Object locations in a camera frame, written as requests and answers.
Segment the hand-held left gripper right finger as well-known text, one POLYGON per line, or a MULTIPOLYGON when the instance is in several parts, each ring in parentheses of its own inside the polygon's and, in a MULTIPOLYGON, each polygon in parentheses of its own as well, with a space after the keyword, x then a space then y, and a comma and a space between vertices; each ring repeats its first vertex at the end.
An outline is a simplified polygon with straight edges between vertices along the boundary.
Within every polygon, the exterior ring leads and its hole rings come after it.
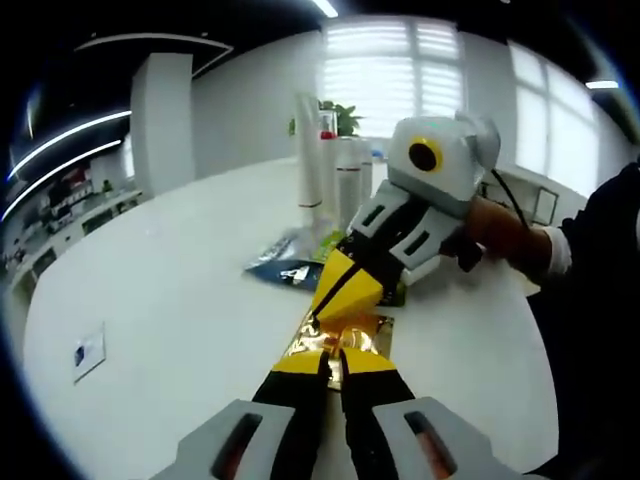
POLYGON ((518 479, 489 438, 432 397, 416 397, 388 359, 340 352, 346 440, 360 479, 518 479))

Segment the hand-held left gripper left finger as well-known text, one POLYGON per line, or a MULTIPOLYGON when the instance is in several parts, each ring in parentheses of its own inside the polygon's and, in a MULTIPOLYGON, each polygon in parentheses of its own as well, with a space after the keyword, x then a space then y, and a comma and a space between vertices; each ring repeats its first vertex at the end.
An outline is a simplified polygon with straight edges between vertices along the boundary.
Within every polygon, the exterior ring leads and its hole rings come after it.
POLYGON ((281 358, 250 400, 236 399, 178 443, 156 479, 309 479, 321 442, 329 353, 281 358))

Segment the person's right hand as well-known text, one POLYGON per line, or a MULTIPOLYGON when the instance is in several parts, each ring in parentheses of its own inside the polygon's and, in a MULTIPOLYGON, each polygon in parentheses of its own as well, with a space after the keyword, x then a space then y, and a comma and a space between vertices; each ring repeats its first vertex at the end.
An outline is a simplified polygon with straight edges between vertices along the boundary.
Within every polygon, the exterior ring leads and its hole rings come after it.
POLYGON ((463 225, 442 244, 441 252, 458 259, 466 272, 482 258, 482 248, 506 260, 521 273, 529 270, 526 243, 531 230, 507 208, 482 197, 475 197, 463 225))

